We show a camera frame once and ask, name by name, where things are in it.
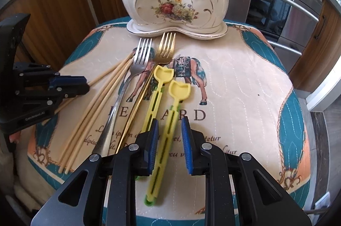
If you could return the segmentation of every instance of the fork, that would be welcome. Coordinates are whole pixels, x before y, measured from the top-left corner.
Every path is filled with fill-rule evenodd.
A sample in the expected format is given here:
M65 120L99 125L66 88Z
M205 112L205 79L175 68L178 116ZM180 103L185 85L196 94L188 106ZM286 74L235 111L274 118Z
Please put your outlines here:
M113 134L115 120L116 120L118 108L120 106L122 98L132 78L134 78L138 74L141 74L147 67L152 39L150 39L150 41L149 39L147 39L147 41L146 39L144 39L142 47L140 48L141 40L142 38L140 38L139 45L137 46L137 49L135 52L133 64L130 67L130 75L128 79L125 81L121 89L121 92L119 93L116 99L115 105L112 107L109 113L109 118L105 124L105 127L100 135L100 138L98 139L95 145L95 148L92 151L93 154L100 154L102 157L108 155L110 142L111 142L111 136Z
M150 84L151 78L154 75L154 70L157 67L158 64L167 64L170 63L172 60L172 57L174 55L174 47L175 47L175 33L167 33L166 38L165 38L165 32L162 35L161 41L159 48L156 52L155 58L153 59L154 61L154 66L153 69L151 70L147 80L145 81L141 92L139 93L139 96L137 97L134 106L128 116L127 122L124 126L124 129L122 131L122 135L120 136L120 140L117 143L116 149L115 149L115 154L124 147L124 143L126 141L126 136L132 126L132 122L135 118L135 115L139 109L139 106L147 93L148 86Z

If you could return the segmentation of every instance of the blue gripper pad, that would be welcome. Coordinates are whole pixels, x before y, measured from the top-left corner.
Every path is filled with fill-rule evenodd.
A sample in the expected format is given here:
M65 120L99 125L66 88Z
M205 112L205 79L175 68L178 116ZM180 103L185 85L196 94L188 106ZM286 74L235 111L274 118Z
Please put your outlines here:
M153 172L154 165L155 165L157 140L159 138L159 121L156 120L154 127L152 127L150 131L152 131L152 139L151 139L149 158L148 158L149 159L149 162L148 162L149 174Z
M189 135L192 135L192 131L190 128L190 124L188 122L188 118L184 117L181 120L181 133L182 133L182 142L184 144L185 151L185 159L186 159L186 167L189 174L193 173L193 158L192 158L192 147L190 143Z
M84 76L57 76L50 80L49 88L70 85L84 85L87 80Z

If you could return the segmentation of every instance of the black handle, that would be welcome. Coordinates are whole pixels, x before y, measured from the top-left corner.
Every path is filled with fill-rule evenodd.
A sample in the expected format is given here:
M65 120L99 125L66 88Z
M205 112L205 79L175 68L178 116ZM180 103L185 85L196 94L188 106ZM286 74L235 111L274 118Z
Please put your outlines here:
M318 39L319 36L320 36L320 34L321 34L321 32L322 32L322 29L323 29L324 24L325 24L325 22L326 22L326 16L323 15L323 16L322 16L322 19L323 19L323 24L322 24L321 30L320 30L320 32L318 33L318 35L314 36L315 39Z

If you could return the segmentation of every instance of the silver fork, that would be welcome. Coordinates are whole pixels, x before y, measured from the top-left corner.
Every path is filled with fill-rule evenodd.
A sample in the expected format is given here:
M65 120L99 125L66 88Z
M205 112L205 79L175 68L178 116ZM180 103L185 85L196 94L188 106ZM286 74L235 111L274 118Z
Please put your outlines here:
M130 76L125 81L120 94L118 95L115 105L112 107L108 121L105 124L105 127L100 135L100 138L98 139L95 148L93 149L93 154L100 154L102 157L107 156L109 153L109 147L111 142L111 136L113 134L114 126L115 126L115 120L118 112L118 108L120 106L120 103L122 101L122 98L127 90L127 87L136 75L141 74L147 67L147 63L149 60L149 54L150 54L150 47L151 47L151 41L152 39L144 39L142 47L140 38L139 45L137 46L135 56L134 56L134 62L132 66L130 67Z

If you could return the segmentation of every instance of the gold fork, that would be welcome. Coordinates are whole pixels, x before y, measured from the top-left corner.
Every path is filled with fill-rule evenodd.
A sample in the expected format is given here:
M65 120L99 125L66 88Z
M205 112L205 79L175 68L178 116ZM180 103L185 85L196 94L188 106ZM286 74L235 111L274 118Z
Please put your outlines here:
M172 57L174 55L174 46L175 46L175 33L167 33L166 38L165 34L163 33L159 48L156 52L155 58L153 59L154 61L154 66L153 69L151 70L146 82L144 83L141 92L139 93L139 96L137 97L133 108L128 116L127 122L124 126L124 129L122 131L122 135L120 136L120 140L118 141L117 147L115 149L115 154L124 147L124 143L126 141L127 134L132 126L132 122L135 118L135 115L139 109L139 106L147 93L148 86L150 84L151 78L154 75L154 70L157 67L158 64L167 64L170 63L172 60Z

